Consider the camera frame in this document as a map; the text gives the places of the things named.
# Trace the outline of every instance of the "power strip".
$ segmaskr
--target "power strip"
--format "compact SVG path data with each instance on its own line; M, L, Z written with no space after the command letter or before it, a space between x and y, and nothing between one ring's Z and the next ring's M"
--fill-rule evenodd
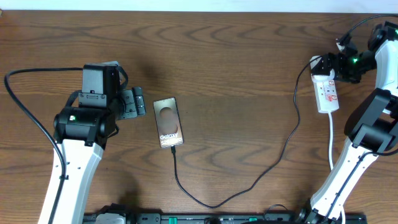
M313 68L320 59L311 63L311 68ZM317 106L319 113L329 113L338 110L338 99L336 92L335 81L335 71L332 69L330 75L314 75L311 74L311 79L313 82L313 87L315 89L315 98L317 99Z

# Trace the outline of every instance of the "wooden surface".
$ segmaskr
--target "wooden surface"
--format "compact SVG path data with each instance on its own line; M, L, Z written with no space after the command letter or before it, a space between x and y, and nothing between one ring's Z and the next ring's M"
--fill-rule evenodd
M334 39L367 16L6 11L0 18L0 73L117 60L129 74L129 87L143 87L147 115L118 122L121 132L108 141L87 212L112 202L172 213L262 213L275 203L296 209L329 173L328 116L317 112L309 71L298 87L302 124L283 161L251 192L216 210L177 187L170 150L159 147L152 102L177 98L185 136L177 148L180 180L203 202L218 204L248 188L279 157L297 122L294 83L309 58L336 52ZM380 21L355 31L359 48ZM375 78L370 72L359 85L337 84L335 160L345 122L373 90ZM80 89L81 74L23 74L11 86L52 132L53 117ZM0 223L35 223L53 150L3 85L0 95ZM397 223L397 180L397 157L379 158L358 182L346 211L364 212L369 223Z

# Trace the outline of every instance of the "white power strip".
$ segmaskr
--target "white power strip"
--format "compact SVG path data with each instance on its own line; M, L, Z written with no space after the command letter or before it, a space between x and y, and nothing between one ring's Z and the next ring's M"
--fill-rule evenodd
M311 68L313 68L319 60L320 59L312 62ZM339 108L336 85L335 81L333 80L334 77L335 71L333 69L330 71L329 76L311 74L319 113L329 113L336 111Z

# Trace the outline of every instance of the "white background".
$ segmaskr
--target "white background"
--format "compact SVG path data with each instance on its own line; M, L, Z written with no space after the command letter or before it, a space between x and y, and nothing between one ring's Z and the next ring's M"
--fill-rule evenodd
M0 9L398 13L398 0L0 0Z

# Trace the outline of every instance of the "green component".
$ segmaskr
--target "green component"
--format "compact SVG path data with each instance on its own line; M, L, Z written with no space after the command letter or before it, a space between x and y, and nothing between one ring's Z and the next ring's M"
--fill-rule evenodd
M177 218L169 218L169 224L177 224Z

